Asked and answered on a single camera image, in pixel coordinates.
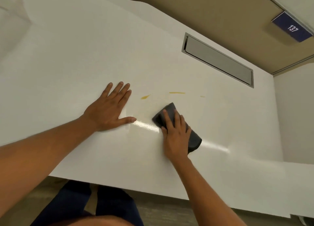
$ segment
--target hand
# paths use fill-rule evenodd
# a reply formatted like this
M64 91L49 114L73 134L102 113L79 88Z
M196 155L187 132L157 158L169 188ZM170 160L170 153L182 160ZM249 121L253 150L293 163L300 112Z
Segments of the hand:
M131 90L128 90L130 84L126 84L123 88L122 86L123 82L120 82L108 96L112 88L112 83L109 83L101 96L85 110L82 117L92 120L96 125L96 131L109 130L136 121L134 117L119 119L131 95Z
M163 114L168 129L161 128L164 135L164 153L174 164L187 158L188 143L192 130L189 127L186 132L184 117L179 115L177 110L175 110L175 126L173 126L166 109L163 110Z

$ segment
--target left hand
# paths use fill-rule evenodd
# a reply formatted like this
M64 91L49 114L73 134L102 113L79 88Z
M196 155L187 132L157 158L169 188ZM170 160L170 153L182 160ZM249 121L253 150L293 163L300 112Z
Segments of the left hand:
M119 119L121 111L131 95L131 90L128 90L130 84L126 84L123 88L122 86L123 82L120 82L108 95L112 88L112 83L109 83L101 96L85 110L82 117L92 120L97 131L117 128L136 121L135 117Z

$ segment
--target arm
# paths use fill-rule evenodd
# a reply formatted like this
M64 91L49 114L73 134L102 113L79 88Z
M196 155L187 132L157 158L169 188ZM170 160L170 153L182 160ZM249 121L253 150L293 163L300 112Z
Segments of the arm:
M134 117L118 119L131 95L130 84L120 82L102 95L78 119L0 147L0 217L35 188L81 142L96 131L134 122Z
M229 208L205 181L187 157L191 128L186 132L183 116L175 112L175 126L164 110L167 129L164 135L164 152L178 172L186 189L199 226L245 226L245 223Z

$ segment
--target blue sign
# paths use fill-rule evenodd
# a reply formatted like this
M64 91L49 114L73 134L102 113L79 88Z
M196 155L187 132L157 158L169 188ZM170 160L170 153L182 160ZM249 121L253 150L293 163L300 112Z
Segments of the blue sign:
M290 17L286 12L281 13L278 17L272 20L274 24L280 27L283 31L288 33L296 41L302 42L311 36L308 30L302 27L297 21Z

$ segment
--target forearm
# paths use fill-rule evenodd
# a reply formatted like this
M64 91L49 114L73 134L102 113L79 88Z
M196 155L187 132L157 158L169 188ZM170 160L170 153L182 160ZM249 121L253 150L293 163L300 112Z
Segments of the forearm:
M173 162L173 165L186 189L199 226L245 226L205 181L189 158Z
M0 216L95 132L84 117L0 147Z

